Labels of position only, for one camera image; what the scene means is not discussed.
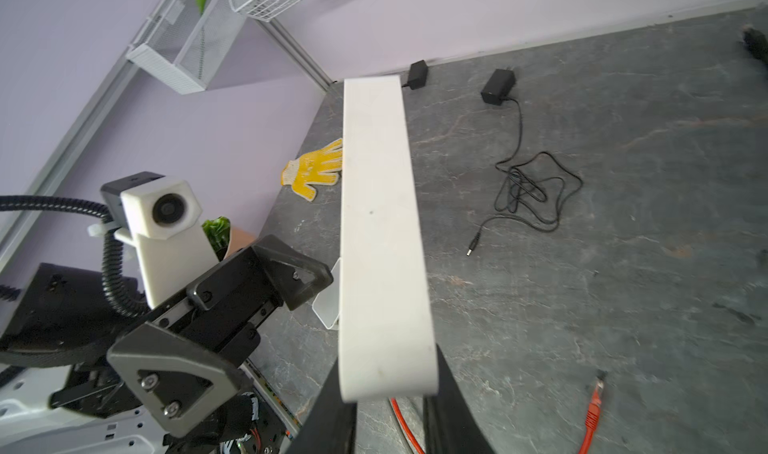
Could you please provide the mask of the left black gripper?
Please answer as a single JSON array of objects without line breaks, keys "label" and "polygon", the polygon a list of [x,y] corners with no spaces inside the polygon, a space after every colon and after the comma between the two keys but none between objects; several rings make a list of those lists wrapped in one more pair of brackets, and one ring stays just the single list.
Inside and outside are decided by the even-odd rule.
[{"label": "left black gripper", "polygon": [[327,264],[275,235],[219,262],[151,312],[106,354],[160,426],[189,434],[248,385],[237,368],[261,342],[259,326],[329,287]]}]

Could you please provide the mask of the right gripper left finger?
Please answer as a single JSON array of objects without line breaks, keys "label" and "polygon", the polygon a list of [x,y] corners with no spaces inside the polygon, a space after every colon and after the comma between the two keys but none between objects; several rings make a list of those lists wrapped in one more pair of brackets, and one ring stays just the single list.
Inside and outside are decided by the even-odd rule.
[{"label": "right gripper left finger", "polygon": [[341,396],[336,360],[313,408],[294,436],[287,454],[353,454],[356,444],[357,403]]}]

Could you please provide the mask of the white network switch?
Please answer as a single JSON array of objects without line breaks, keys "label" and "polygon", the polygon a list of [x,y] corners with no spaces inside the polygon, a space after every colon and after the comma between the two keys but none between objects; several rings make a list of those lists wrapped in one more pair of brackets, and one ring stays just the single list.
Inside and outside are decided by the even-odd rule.
[{"label": "white network switch", "polygon": [[332,283],[319,292],[312,303],[312,310],[327,330],[339,329],[341,259],[331,269]]},{"label": "white network switch", "polygon": [[437,345],[400,79],[349,78],[343,101],[341,397],[431,395]]}]

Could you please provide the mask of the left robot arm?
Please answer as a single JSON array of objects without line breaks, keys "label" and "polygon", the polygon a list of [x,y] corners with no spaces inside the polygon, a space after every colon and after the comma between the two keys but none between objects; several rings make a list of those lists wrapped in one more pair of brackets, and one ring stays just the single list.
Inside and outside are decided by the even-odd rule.
[{"label": "left robot arm", "polygon": [[1,289],[2,451],[278,452],[295,422],[247,361],[328,266],[273,235],[219,258],[181,180],[142,172],[102,196],[2,197],[93,216],[103,240],[99,271],[43,263]]}]

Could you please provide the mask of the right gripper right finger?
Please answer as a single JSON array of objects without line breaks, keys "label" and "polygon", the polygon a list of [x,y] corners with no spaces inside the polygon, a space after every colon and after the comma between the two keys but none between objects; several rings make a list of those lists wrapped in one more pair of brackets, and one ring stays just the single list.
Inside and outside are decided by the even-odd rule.
[{"label": "right gripper right finger", "polygon": [[437,347],[439,388],[423,398],[427,453],[493,454],[467,405],[440,347]]}]

